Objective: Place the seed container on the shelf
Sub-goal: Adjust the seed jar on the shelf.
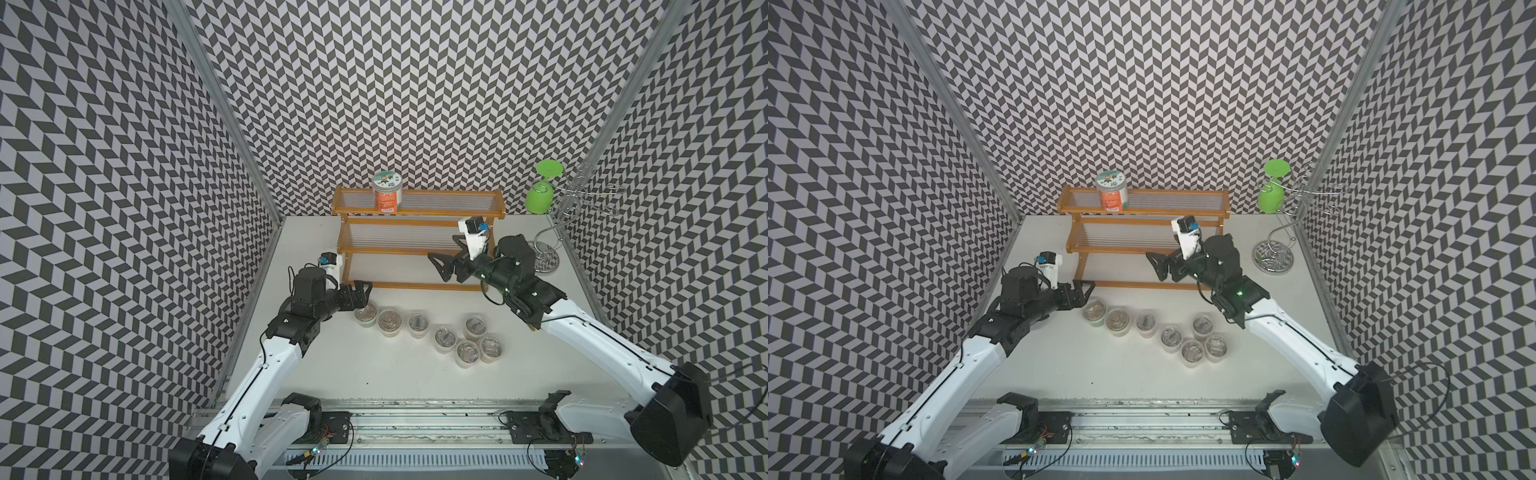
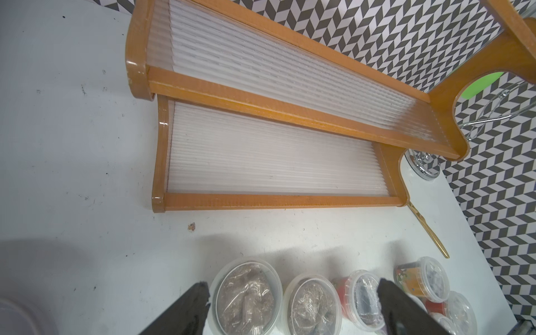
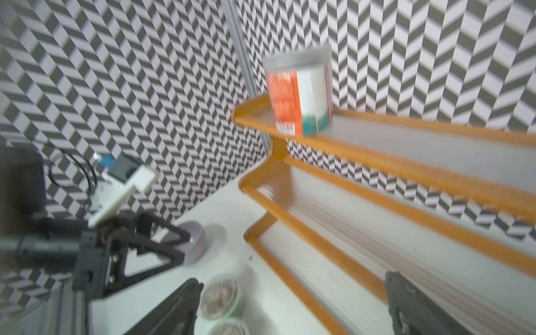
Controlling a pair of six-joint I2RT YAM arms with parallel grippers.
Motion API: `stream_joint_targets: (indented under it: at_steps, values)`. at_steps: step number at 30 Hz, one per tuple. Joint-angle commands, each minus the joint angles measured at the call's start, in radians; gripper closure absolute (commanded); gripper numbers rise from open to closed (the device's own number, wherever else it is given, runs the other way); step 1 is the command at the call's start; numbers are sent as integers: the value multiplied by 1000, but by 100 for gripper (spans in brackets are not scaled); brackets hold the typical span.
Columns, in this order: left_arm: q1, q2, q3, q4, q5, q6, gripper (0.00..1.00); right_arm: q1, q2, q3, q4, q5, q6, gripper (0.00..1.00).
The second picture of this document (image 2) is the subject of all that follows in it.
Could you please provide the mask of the green label seed cup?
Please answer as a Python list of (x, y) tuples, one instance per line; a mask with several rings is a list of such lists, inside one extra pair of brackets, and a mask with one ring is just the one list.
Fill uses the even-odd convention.
[(259, 258), (236, 259), (211, 284), (209, 328), (213, 334), (270, 334), (282, 300), (283, 286), (273, 266)]

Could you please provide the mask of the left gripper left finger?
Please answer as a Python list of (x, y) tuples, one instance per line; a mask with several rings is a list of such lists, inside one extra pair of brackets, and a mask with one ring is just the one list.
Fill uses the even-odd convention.
[(201, 335), (211, 306), (209, 298), (207, 282), (195, 283), (140, 334)]

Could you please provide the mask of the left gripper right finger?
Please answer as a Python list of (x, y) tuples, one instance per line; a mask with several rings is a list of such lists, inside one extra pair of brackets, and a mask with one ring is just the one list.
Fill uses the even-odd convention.
[(420, 308), (394, 282), (381, 279), (377, 294), (388, 335), (448, 335), (445, 328)]

